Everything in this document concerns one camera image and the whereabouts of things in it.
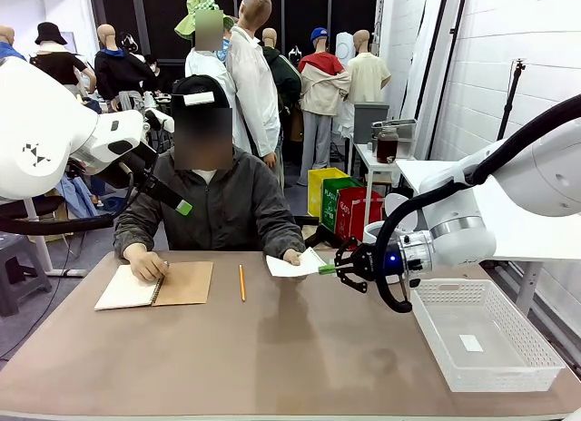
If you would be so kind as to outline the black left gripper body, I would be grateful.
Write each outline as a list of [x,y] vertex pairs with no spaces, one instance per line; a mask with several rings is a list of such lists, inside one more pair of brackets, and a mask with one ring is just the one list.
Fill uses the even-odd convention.
[[97,177],[115,189],[123,189],[129,186],[131,173],[133,184],[141,185],[154,167],[157,157],[158,153],[153,148],[141,142],[136,148],[100,171]]

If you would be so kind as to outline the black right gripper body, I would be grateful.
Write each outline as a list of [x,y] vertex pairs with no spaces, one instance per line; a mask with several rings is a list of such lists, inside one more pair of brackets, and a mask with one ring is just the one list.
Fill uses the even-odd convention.
[[381,275],[387,284],[399,283],[401,276],[401,252],[399,245],[392,241],[381,252],[381,258],[375,259],[375,244],[361,243],[366,260],[365,271],[368,280],[377,282]]

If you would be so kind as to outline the person's right hand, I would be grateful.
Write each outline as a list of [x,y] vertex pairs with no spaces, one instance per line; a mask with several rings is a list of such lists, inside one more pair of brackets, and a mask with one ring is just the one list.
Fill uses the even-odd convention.
[[166,261],[141,243],[129,245],[124,250],[123,257],[129,262],[133,275],[143,281],[161,279],[169,270],[169,264]]

